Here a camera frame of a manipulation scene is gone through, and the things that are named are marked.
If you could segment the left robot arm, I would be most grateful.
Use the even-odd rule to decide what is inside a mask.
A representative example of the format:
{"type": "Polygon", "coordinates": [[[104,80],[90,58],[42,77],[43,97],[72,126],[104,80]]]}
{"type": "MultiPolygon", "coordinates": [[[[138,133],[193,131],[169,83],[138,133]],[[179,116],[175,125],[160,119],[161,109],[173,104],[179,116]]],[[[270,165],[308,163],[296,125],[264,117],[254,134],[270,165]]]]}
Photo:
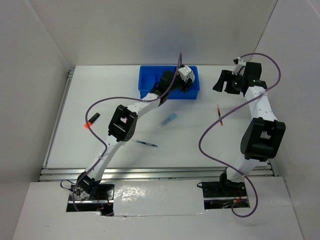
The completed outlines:
{"type": "Polygon", "coordinates": [[[165,103],[172,91],[185,93],[194,82],[195,74],[186,65],[177,67],[174,72],[166,70],[145,97],[128,106],[117,106],[108,125],[106,139],[98,138],[104,149],[97,155],[94,163],[77,178],[76,186],[86,199],[97,197],[106,167],[120,146],[133,137],[138,119],[165,103]]]}

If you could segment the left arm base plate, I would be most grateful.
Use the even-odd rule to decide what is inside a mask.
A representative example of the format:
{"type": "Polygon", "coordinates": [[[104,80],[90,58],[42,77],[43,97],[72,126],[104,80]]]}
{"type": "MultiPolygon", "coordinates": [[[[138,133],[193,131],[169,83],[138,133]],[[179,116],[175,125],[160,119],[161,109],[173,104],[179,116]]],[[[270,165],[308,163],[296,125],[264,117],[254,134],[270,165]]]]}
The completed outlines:
{"type": "Polygon", "coordinates": [[[100,185],[92,196],[77,186],[73,197],[73,188],[74,185],[71,185],[67,212],[99,212],[105,217],[114,215],[114,184],[100,185]]]}

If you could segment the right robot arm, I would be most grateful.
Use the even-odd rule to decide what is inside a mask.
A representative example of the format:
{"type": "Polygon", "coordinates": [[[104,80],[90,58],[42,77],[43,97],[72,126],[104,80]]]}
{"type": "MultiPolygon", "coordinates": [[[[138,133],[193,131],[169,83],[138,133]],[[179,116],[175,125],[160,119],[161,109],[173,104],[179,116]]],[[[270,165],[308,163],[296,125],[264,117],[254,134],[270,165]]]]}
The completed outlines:
{"type": "Polygon", "coordinates": [[[249,102],[251,122],[240,143],[241,157],[234,167],[227,167],[219,177],[218,190],[230,196],[244,184],[244,176],[260,162],[273,159],[280,147],[286,125],[274,115],[267,96],[267,84],[260,79],[262,65],[235,60],[234,70],[222,70],[213,90],[243,94],[249,102]]]}

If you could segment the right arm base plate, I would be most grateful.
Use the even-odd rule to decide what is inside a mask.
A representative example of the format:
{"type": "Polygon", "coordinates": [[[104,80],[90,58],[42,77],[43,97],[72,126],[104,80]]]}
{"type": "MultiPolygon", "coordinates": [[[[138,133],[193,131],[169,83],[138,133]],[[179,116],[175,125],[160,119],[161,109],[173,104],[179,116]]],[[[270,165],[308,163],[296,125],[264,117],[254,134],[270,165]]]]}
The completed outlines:
{"type": "Polygon", "coordinates": [[[247,191],[244,186],[240,189],[222,188],[218,181],[202,181],[196,185],[202,190],[205,210],[248,208],[247,191]]]}

